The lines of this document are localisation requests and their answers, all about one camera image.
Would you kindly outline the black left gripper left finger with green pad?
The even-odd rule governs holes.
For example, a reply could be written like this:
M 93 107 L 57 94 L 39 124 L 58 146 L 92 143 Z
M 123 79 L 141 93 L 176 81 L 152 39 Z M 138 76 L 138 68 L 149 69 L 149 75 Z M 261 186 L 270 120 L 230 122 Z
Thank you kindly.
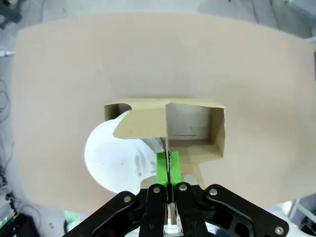
M 156 181 L 137 195 L 122 191 L 80 224 L 66 237 L 124 237 L 139 229 L 140 237 L 161 237 L 167 213 L 168 174 L 166 153 L 157 153 Z

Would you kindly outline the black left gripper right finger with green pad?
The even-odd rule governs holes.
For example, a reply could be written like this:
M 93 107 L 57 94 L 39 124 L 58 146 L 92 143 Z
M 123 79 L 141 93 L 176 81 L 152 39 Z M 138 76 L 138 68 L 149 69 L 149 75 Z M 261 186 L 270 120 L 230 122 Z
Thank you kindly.
M 169 154 L 173 202 L 186 237 L 208 237 L 210 223 L 232 237 L 285 237 L 289 224 L 219 184 L 202 189 L 181 174 L 178 152 Z

